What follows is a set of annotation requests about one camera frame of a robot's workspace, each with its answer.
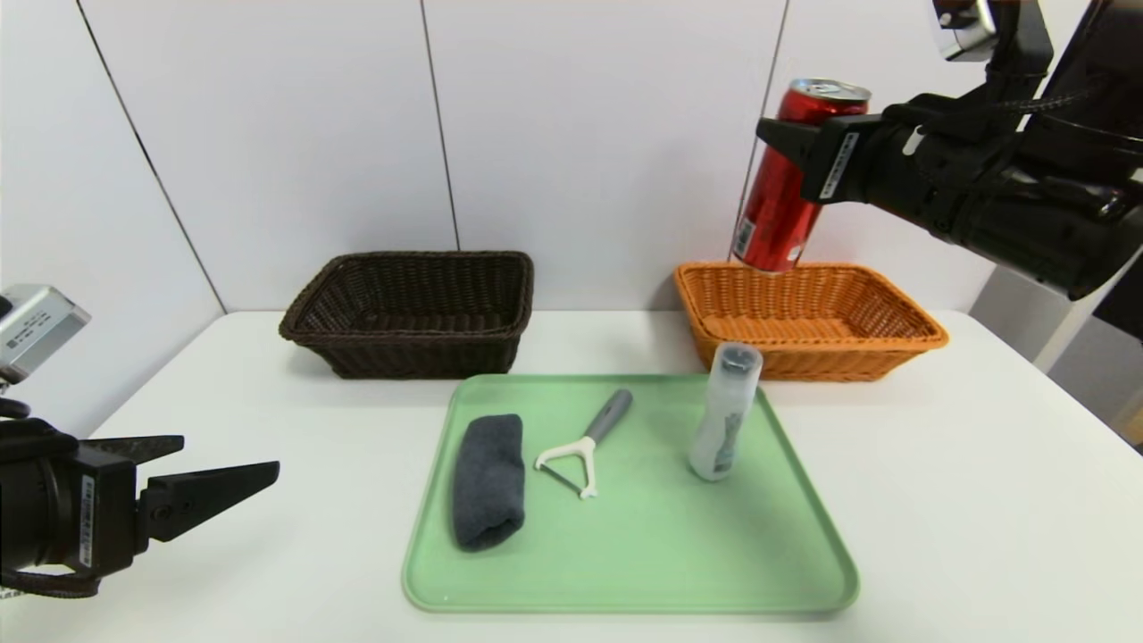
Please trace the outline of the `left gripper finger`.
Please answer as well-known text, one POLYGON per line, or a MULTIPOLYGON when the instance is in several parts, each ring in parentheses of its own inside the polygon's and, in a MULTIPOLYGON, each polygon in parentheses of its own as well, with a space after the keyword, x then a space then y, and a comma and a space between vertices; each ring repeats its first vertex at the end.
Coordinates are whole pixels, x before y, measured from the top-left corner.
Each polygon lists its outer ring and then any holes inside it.
POLYGON ((280 463, 251 463, 147 480, 138 497, 136 541, 169 542, 272 487, 280 463))
POLYGON ((151 463, 159 457, 182 451, 185 439, 177 435, 83 439, 80 444, 104 455, 125 457, 130 463, 151 463))

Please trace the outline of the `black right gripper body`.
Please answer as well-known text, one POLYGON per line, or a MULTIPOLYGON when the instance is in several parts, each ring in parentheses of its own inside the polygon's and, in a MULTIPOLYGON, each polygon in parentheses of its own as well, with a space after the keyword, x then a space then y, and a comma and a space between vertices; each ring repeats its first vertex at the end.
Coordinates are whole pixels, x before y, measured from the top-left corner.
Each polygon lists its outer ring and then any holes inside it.
POLYGON ((972 243, 972 199, 948 172, 959 142, 884 114, 831 118, 805 155, 805 199, 862 203, 922 228, 948 244, 972 243))

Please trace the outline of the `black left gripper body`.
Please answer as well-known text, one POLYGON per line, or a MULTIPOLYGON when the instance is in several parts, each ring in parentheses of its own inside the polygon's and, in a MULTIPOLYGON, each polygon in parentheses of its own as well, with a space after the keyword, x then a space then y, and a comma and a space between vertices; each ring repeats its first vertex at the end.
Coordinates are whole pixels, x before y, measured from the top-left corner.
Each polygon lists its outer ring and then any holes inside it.
POLYGON ((102 580, 138 554, 136 465, 98 449, 3 463, 3 580, 102 580))

